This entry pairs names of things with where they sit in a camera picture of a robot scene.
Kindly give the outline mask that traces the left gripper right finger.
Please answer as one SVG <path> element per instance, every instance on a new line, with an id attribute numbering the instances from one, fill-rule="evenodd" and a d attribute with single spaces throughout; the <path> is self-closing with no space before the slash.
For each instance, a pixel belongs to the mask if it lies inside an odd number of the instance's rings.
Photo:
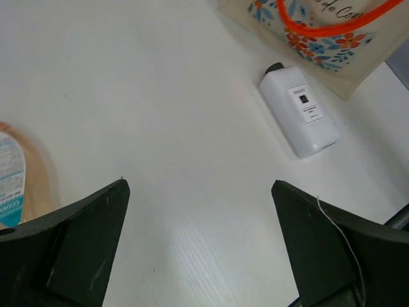
<path id="1" fill-rule="evenodd" d="M 408 207 L 379 224 L 277 180 L 274 201 L 299 293 L 292 306 L 408 306 Z"/>

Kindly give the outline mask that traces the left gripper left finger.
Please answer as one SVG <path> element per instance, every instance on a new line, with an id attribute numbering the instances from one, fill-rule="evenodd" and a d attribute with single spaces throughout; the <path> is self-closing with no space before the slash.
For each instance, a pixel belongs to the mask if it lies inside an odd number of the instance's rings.
<path id="1" fill-rule="evenodd" d="M 122 178 L 1 230 L 1 306 L 101 306 L 129 198 Z"/>

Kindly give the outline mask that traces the peach bottle pink cap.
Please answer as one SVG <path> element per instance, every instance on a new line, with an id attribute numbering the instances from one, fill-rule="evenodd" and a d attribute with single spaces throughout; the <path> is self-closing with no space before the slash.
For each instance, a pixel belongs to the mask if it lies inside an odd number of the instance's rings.
<path id="1" fill-rule="evenodd" d="M 1 229 L 56 210 L 49 174 L 35 144 L 19 129 L 1 123 Z"/>

